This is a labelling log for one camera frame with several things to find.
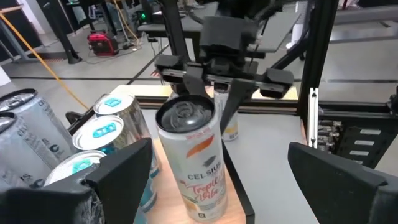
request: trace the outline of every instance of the aluminum can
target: aluminum can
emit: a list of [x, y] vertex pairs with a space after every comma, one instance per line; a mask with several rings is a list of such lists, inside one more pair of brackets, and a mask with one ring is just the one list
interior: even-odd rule
[[132, 144], [134, 136], [118, 116], [101, 116], [87, 121], [72, 137], [79, 151], [101, 151], [107, 155]]
[[45, 180], [45, 186], [69, 177], [93, 164], [99, 164], [100, 159], [106, 156], [101, 151], [79, 152], [63, 161]]
[[136, 217], [133, 224], [148, 224], [147, 218], [141, 207], [138, 207]]
[[76, 153], [69, 132], [36, 90], [23, 89], [1, 97], [0, 112], [5, 111], [22, 117], [60, 162]]
[[139, 202], [142, 211], [148, 212], [156, 203], [157, 192], [154, 189], [152, 178], [149, 177], [147, 184], [145, 185], [144, 193], [142, 194]]
[[3, 161], [0, 161], [0, 191], [14, 187], [28, 187], [28, 185]]
[[[216, 111], [218, 113], [220, 121], [221, 117], [223, 116], [228, 96], [229, 96], [228, 87], [217, 84], [214, 85], [214, 102], [216, 105]], [[224, 141], [232, 141], [235, 140], [237, 137], [238, 137], [238, 113], [235, 113], [234, 116], [229, 121], [221, 138]]]
[[164, 103], [155, 119], [188, 215], [198, 222], [219, 219], [228, 203], [214, 103], [204, 96], [179, 96]]
[[[134, 96], [128, 94], [105, 95], [94, 104], [93, 109], [97, 117], [116, 115], [122, 118], [127, 131], [134, 136], [132, 142], [141, 138], [150, 138], [144, 115]], [[150, 177], [154, 178], [160, 172], [160, 165], [156, 150], [154, 147], [152, 148], [153, 158], [150, 167]]]
[[59, 160], [14, 113], [0, 114], [0, 158], [32, 188], [40, 188]]

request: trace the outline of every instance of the red generator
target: red generator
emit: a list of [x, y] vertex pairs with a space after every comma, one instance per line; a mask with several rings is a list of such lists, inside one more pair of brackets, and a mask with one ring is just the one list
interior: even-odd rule
[[116, 38], [105, 32], [91, 31], [87, 39], [90, 49], [97, 56], [115, 56], [119, 53], [119, 44]]

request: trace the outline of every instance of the celsius can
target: celsius can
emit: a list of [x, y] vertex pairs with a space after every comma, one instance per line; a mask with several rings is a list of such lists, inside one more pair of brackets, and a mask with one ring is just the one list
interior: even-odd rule
[[24, 89], [1, 97], [0, 112], [5, 111], [22, 117], [60, 162], [76, 153], [69, 132], [36, 90]]
[[134, 143], [134, 137], [126, 131], [123, 120], [113, 115], [87, 121], [72, 140], [79, 151], [98, 150], [108, 155]]
[[[126, 129], [134, 136], [133, 142], [141, 138], [150, 138], [144, 115], [134, 96], [128, 94], [105, 95], [94, 104], [93, 109], [97, 117], [105, 115], [119, 116], [124, 121]], [[154, 178], [159, 173], [160, 166], [155, 149], [152, 155], [150, 176]]]
[[227, 194], [213, 102], [204, 96], [179, 96], [162, 105], [156, 122], [189, 216], [198, 222], [219, 219], [226, 211]]
[[106, 156], [106, 154], [100, 151], [79, 152], [61, 162], [61, 164], [51, 172], [47, 180], [45, 180], [44, 185], [47, 186], [67, 178], [93, 164], [99, 164], [100, 159], [104, 156]]
[[28, 185], [3, 161], [0, 161], [0, 191], [14, 187], [28, 187]]
[[[218, 113], [218, 119], [220, 119], [220, 121], [223, 115], [226, 101], [228, 99], [228, 95], [229, 95], [228, 85], [219, 84], [219, 83], [214, 84], [214, 102], [216, 105], [216, 111]], [[221, 138], [224, 141], [232, 141], [236, 139], [237, 136], [238, 136], [238, 113], [235, 113], [234, 116], [229, 121]]]
[[14, 113], [0, 114], [0, 158], [32, 188], [42, 187], [51, 171], [60, 163]]
[[141, 207], [138, 207], [134, 223], [132, 224], [148, 224], [147, 218], [145, 217], [144, 211]]
[[157, 193], [154, 190], [152, 178], [149, 177], [147, 184], [145, 185], [144, 193], [139, 202], [139, 206], [141, 206], [144, 212], [148, 212], [155, 205], [156, 199]]

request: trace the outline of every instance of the white can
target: white can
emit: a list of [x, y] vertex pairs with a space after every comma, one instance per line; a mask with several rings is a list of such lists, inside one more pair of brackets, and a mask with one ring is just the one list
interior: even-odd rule
[[[216, 105], [216, 111], [218, 113], [219, 120], [221, 120], [221, 117], [223, 115], [228, 95], [229, 95], [228, 89], [218, 88], [218, 86], [215, 85], [214, 102]], [[224, 141], [232, 141], [235, 140], [237, 137], [238, 137], [238, 113], [235, 113], [234, 116], [229, 121], [221, 138]]]
[[213, 222], [227, 207], [220, 122], [213, 102], [203, 96], [174, 98], [156, 114], [164, 147], [187, 212]]

